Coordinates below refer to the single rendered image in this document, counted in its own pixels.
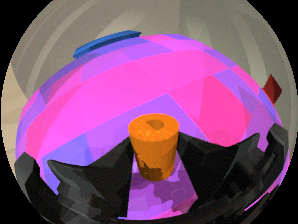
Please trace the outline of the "orange knob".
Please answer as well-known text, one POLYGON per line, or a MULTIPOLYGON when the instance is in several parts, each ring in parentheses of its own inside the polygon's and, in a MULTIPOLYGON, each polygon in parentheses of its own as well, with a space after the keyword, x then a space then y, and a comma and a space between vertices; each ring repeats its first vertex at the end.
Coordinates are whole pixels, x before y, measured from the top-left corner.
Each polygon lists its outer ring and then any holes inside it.
POLYGON ((164 113, 146 113, 134 119, 128 131, 142 179, 168 179, 177 152, 178 121, 164 113))

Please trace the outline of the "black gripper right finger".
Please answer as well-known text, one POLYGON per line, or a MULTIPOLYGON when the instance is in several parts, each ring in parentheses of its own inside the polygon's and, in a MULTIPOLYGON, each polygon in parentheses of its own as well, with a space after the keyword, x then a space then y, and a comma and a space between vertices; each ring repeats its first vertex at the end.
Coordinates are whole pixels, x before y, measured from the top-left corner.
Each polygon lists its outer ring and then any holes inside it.
POLYGON ((261 133, 257 132, 238 144, 222 147, 178 131, 177 153, 201 205, 214 200, 213 194, 225 183, 235 161, 258 145, 259 136, 261 133))

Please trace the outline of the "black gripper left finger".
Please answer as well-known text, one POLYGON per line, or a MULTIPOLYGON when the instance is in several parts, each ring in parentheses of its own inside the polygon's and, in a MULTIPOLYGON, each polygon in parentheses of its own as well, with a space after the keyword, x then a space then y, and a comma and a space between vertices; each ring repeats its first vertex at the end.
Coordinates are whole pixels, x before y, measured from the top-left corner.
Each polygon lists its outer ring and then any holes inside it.
POLYGON ((47 160, 47 164, 57 180, 96 194, 118 217, 128 218, 133 160, 130 136, 126 136, 112 151, 86 167, 53 159, 47 160))

